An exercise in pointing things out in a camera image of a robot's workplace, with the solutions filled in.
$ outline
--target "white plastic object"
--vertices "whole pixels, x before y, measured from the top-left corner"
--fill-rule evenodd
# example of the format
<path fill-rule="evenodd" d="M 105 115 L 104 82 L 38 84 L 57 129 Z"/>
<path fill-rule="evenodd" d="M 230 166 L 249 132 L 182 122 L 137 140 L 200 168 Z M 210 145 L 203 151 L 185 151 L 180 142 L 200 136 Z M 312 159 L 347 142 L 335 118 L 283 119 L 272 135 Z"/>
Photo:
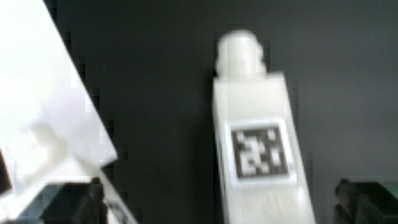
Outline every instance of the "white plastic object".
<path fill-rule="evenodd" d="M 49 183 L 100 175 L 105 197 L 136 224 L 100 170 L 118 154 L 41 0 L 0 1 L 0 27 L 0 149 L 15 190 L 0 195 L 0 222 Z"/>
<path fill-rule="evenodd" d="M 230 224 L 315 224 L 283 73 L 269 73 L 256 36 L 219 43 L 214 117 Z"/>
<path fill-rule="evenodd" d="M 267 74 L 264 48 L 255 34 L 239 30 L 221 39 L 217 73 L 221 79 L 262 78 Z"/>
<path fill-rule="evenodd" d="M 47 124 L 15 133 L 4 147 L 15 192 L 20 193 L 68 156 L 68 144 Z"/>

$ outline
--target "white cylindrical cap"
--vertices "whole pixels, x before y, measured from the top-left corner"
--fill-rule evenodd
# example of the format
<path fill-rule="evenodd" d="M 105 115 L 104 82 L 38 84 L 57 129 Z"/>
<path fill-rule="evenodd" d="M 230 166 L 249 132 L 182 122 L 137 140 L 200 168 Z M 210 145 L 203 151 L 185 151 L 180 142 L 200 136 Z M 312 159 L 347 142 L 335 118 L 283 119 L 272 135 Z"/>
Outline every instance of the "white cylindrical cap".
<path fill-rule="evenodd" d="M 265 77 L 264 47 L 248 30 L 233 31 L 221 39 L 217 73 L 228 80 Z"/>

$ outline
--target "qr code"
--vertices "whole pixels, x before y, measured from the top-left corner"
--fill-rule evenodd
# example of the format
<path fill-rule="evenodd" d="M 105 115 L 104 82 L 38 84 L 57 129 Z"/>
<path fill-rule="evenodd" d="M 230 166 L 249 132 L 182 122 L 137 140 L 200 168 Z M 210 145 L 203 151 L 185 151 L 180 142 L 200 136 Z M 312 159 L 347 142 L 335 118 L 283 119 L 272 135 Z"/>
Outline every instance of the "qr code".
<path fill-rule="evenodd" d="M 239 179 L 287 175 L 288 165 L 280 125 L 235 129 L 232 137 Z"/>

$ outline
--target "black object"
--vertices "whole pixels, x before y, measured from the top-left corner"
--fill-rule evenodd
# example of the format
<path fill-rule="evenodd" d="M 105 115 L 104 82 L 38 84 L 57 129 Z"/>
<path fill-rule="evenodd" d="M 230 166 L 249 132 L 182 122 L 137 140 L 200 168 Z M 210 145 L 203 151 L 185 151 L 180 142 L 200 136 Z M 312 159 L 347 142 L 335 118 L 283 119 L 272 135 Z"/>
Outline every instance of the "black object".
<path fill-rule="evenodd" d="M 398 224 L 398 199 L 379 182 L 342 180 L 335 224 Z"/>
<path fill-rule="evenodd" d="M 4 162 L 4 155 L 0 150 L 0 194 L 11 189 L 9 172 Z"/>
<path fill-rule="evenodd" d="M 104 185 L 91 183 L 49 185 L 15 221 L 15 224 L 107 224 Z"/>

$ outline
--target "black background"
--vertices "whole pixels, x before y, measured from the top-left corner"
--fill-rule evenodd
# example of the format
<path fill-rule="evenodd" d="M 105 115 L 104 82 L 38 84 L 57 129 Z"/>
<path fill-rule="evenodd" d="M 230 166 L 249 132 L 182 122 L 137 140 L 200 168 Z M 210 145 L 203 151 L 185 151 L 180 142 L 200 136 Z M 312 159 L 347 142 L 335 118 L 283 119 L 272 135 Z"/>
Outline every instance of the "black background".
<path fill-rule="evenodd" d="M 143 223 L 223 223 L 212 122 L 217 40 L 237 28 L 285 71 L 317 221 L 342 177 L 398 176 L 397 1 L 47 1 Z"/>

